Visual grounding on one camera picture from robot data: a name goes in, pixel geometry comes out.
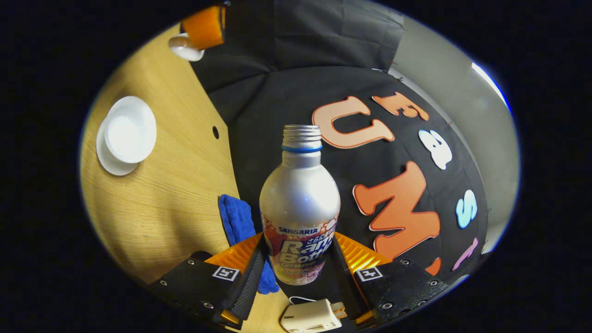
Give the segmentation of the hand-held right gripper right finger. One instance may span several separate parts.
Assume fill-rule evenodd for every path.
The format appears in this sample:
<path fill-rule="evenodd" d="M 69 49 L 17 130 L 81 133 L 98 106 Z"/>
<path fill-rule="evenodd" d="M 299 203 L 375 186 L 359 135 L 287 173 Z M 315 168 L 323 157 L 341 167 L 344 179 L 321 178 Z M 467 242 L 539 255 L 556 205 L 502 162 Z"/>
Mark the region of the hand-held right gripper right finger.
<path fill-rule="evenodd" d="M 333 236 L 331 260 L 345 297 L 347 317 L 356 327 L 394 324 L 450 288 L 408 259 L 390 261 L 338 232 Z"/>

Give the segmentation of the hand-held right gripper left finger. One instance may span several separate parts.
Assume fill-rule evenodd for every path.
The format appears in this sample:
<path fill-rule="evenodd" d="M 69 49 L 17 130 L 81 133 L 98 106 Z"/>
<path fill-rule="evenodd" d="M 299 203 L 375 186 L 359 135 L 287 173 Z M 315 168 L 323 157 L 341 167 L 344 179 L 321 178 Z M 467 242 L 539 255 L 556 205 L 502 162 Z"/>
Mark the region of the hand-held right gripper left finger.
<path fill-rule="evenodd" d="M 249 318 L 266 256 L 258 233 L 205 261 L 188 257 L 148 290 L 197 320 L 239 330 Z"/>

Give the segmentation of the silver water bottle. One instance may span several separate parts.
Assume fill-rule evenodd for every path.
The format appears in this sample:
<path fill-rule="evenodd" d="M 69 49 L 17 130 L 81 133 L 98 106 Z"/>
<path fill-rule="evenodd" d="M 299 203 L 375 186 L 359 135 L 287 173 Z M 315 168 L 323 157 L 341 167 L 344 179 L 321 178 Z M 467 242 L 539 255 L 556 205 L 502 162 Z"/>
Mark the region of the silver water bottle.
<path fill-rule="evenodd" d="M 321 164 L 322 147 L 319 126 L 285 126 L 281 164 L 260 192 L 272 270 L 280 282 L 291 286 L 317 279 L 338 223 L 340 194 Z"/>

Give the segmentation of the white teacup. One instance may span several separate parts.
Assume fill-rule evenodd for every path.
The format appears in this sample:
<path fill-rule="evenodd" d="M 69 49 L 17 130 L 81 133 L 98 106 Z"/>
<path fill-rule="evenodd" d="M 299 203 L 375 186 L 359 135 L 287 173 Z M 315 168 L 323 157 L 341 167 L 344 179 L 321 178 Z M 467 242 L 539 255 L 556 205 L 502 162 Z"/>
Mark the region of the white teacup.
<path fill-rule="evenodd" d="M 151 154 L 157 138 L 156 118 L 140 97 L 119 99 L 105 120 L 106 147 L 116 160 L 138 164 Z"/>

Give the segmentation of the white power adapter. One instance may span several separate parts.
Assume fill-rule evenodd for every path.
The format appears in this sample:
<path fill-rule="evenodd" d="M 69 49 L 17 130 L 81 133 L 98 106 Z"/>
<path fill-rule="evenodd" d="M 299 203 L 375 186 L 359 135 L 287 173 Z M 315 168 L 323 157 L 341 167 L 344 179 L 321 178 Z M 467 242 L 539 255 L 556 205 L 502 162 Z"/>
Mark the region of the white power adapter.
<path fill-rule="evenodd" d="M 346 316 L 343 302 L 324 298 L 289 305 L 279 323 L 287 333 L 323 333 L 342 327 L 341 320 Z"/>

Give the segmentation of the blue cloth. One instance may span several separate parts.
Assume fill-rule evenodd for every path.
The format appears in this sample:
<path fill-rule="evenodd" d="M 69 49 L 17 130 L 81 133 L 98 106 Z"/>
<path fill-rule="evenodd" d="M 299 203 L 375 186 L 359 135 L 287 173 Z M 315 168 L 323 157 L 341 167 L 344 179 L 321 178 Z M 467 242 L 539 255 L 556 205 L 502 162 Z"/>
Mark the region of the blue cloth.
<path fill-rule="evenodd" d="M 256 234 L 251 208 L 245 201 L 222 194 L 218 199 L 218 208 L 222 227 L 230 247 Z M 269 261 L 266 260 L 259 281 L 258 293 L 268 295 L 279 291 L 280 287 L 277 284 L 275 274 Z"/>

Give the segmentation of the white saucer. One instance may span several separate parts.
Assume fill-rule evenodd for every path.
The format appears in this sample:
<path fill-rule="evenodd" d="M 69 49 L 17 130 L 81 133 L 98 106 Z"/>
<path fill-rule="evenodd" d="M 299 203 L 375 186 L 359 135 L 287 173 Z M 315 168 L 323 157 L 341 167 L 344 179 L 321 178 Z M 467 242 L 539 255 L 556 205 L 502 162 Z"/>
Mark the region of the white saucer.
<path fill-rule="evenodd" d="M 101 166 L 110 174 L 114 176 L 125 176 L 132 173 L 139 163 L 129 164 L 117 160 L 115 156 L 110 152 L 106 145 L 105 139 L 105 124 L 101 123 L 96 138 L 96 152 L 97 158 Z"/>

